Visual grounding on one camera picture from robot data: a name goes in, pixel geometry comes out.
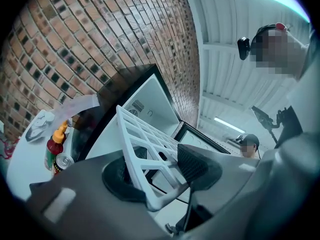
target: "white table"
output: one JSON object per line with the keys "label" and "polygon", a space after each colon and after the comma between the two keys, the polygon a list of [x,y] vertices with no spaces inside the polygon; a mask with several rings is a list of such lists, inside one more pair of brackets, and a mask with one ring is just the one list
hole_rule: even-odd
{"label": "white table", "polygon": [[[31,183],[47,182],[52,178],[52,172],[45,167],[45,154],[49,137],[42,137],[31,143],[27,142],[25,138],[32,122],[25,129],[15,147],[6,175],[6,182],[12,194],[24,201],[31,196]],[[63,144],[63,152],[70,155],[74,128],[69,130],[70,133]]]}

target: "yellow bottle cap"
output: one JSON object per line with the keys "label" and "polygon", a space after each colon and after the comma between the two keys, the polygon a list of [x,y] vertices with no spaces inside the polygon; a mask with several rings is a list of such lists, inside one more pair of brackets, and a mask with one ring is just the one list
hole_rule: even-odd
{"label": "yellow bottle cap", "polygon": [[68,127],[68,123],[67,123],[67,121],[64,121],[62,124],[61,124],[61,126],[60,127],[62,127],[63,128],[63,132],[65,132],[66,131],[66,129],[67,129],[67,127]]}
{"label": "yellow bottle cap", "polygon": [[55,143],[62,143],[64,139],[64,129],[60,126],[58,130],[55,130],[52,136]]}

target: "plastic grid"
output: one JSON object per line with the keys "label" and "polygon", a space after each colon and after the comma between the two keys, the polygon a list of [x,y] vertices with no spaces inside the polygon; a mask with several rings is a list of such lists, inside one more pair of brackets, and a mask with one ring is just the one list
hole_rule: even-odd
{"label": "plastic grid", "polygon": [[[147,208],[152,212],[159,211],[189,187],[187,183],[179,182],[170,170],[178,167],[179,142],[119,105],[116,107],[116,114],[123,155],[132,183],[135,188],[144,191]],[[138,158],[133,149],[136,145],[146,148],[152,159]],[[159,156],[159,152],[167,157],[167,161]],[[143,170],[160,170],[173,190],[161,197],[156,196]]]}

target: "white ceiling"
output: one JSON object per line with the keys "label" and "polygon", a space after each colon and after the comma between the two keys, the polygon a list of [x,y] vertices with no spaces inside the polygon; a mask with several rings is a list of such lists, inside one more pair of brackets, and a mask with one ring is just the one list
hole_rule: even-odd
{"label": "white ceiling", "polygon": [[[188,0],[199,48],[200,104],[197,128],[220,140],[240,133],[216,121],[215,117],[246,133],[255,134],[262,150],[275,142],[255,118],[252,106],[276,121],[278,110],[289,107],[287,93],[293,79],[262,77],[249,60],[239,58],[237,40],[252,40],[258,28],[282,22],[303,44],[309,42],[309,24],[298,14],[273,0]],[[278,138],[282,127],[273,130]]]}

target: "soda can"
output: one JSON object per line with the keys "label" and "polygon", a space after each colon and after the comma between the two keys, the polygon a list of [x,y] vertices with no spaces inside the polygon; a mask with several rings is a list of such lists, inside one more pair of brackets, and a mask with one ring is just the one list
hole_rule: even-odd
{"label": "soda can", "polygon": [[69,166],[73,165],[75,162],[71,156],[64,153],[60,153],[55,156],[52,163],[52,174],[56,175],[61,171],[65,170]]}

